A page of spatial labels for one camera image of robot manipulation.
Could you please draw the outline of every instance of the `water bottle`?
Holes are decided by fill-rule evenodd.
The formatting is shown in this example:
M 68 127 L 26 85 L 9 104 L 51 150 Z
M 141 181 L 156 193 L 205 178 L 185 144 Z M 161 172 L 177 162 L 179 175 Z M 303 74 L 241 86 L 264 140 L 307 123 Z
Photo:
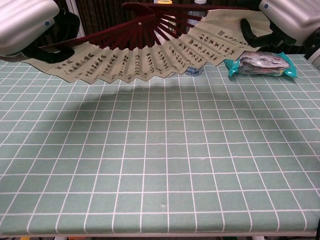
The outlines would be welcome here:
M 207 3 L 207 0 L 194 0 L 194 4 L 199 4 L 199 5 L 203 5 L 203 4 L 206 4 Z M 193 15 L 193 16 L 198 16 L 198 17 L 205 17 L 207 15 L 207 12 L 206 11 L 189 11 L 190 15 Z M 188 19 L 188 23 L 189 24 L 192 24 L 192 25 L 196 25 L 198 23 L 197 20 L 193 20 L 193 19 Z M 185 71 L 184 74 L 188 75 L 188 76 L 199 76 L 202 71 L 203 71 L 203 67 L 201 68 L 195 68 L 195 67 L 188 67 L 187 70 Z

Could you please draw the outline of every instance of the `fan paper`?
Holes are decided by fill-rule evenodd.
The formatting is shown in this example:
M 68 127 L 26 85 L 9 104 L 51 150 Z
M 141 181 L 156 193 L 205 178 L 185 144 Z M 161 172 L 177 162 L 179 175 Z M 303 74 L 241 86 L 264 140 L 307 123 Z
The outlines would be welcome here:
M 183 74 L 188 67 L 198 69 L 207 62 L 217 66 L 225 59 L 237 60 L 244 51 L 256 52 L 258 48 L 249 46 L 242 35 L 243 18 L 249 21 L 256 36 L 271 33 L 270 21 L 260 11 L 217 9 L 209 10 L 188 33 L 161 45 L 111 50 L 86 42 L 73 47 L 75 54 L 60 63 L 33 58 L 23 62 L 69 83 L 82 80 L 93 84 L 103 80 L 111 84 L 117 79 L 130 83 L 135 79 L 148 81 L 154 76 L 166 78 L 171 73 Z

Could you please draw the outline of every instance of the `dark curtain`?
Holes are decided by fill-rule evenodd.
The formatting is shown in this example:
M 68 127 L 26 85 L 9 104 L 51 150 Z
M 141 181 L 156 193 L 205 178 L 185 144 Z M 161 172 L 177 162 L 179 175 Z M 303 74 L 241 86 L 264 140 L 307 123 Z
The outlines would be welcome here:
M 68 10 L 66 0 L 54 0 L 60 8 Z M 90 35 L 118 24 L 132 20 L 135 16 L 131 11 L 124 10 L 122 4 L 126 2 L 153 3 L 153 0 L 76 0 L 79 17 L 85 35 Z M 193 4 L 194 0 L 172 0 L 174 4 Z M 216 6 L 235 6 L 237 0 L 207 0 L 207 4 Z M 44 46 L 56 43 L 55 31 L 48 36 L 37 39 L 37 45 Z M 260 51 L 286 54 L 304 54 L 303 47 L 287 46 L 262 47 Z
M 153 3 L 153 0 L 76 0 L 85 35 L 102 31 L 132 20 L 134 14 L 123 10 L 122 4 Z M 194 0 L 173 0 L 174 4 L 193 4 Z M 210 5 L 228 6 L 233 0 L 207 0 Z

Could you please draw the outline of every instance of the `bottle cap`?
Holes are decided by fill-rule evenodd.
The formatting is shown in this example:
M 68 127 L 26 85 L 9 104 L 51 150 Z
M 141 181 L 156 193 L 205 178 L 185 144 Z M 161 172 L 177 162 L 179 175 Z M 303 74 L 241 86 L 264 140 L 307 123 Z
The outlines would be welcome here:
M 207 0 L 194 0 L 195 4 L 205 4 L 207 3 Z
M 172 4 L 171 0 L 158 0 L 157 4 Z

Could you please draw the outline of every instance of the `teal packaged snack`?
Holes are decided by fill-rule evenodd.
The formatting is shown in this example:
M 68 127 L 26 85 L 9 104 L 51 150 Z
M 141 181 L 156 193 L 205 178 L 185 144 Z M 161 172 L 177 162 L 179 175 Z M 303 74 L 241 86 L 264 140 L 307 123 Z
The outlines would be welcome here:
M 235 73 L 246 75 L 267 75 L 278 77 L 287 75 L 297 77 L 297 69 L 290 58 L 283 52 L 280 54 L 263 51 L 244 51 L 236 60 L 224 60 L 229 77 Z

